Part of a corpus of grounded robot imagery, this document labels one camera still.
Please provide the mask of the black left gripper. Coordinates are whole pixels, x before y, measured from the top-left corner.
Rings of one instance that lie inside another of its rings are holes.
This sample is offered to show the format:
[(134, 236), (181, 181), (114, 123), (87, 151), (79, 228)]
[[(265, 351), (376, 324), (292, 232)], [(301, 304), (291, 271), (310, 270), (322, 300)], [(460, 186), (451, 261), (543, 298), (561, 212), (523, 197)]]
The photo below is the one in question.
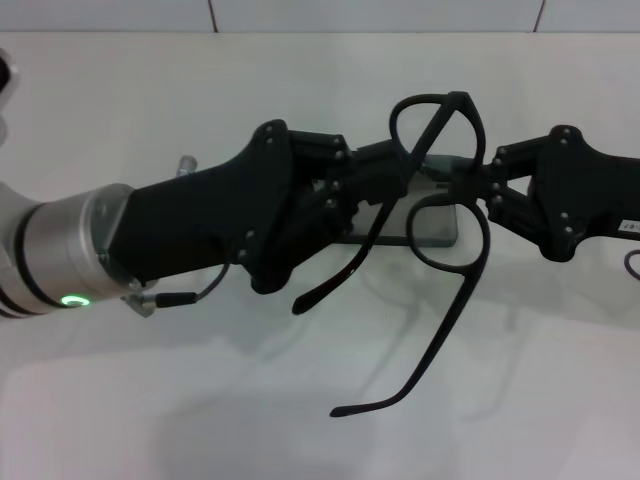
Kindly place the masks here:
[(397, 200), (410, 178), (392, 140), (351, 149), (273, 120), (230, 160), (134, 190), (108, 253), (142, 283), (230, 263), (273, 293), (353, 229), (361, 202)]

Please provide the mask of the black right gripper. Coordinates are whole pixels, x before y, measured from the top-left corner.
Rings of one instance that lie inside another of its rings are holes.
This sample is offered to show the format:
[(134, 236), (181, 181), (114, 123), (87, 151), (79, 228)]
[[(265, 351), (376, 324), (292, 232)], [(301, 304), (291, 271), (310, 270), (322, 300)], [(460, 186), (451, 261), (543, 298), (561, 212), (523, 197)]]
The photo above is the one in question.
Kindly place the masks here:
[[(472, 159), (453, 168), (451, 193), (464, 203), (484, 201), (491, 222), (539, 245), (546, 259), (569, 261), (593, 237), (639, 239), (638, 159), (603, 154), (569, 125), (499, 146), (488, 164), (485, 150), (480, 135)], [(504, 186), (531, 175), (530, 198)]]

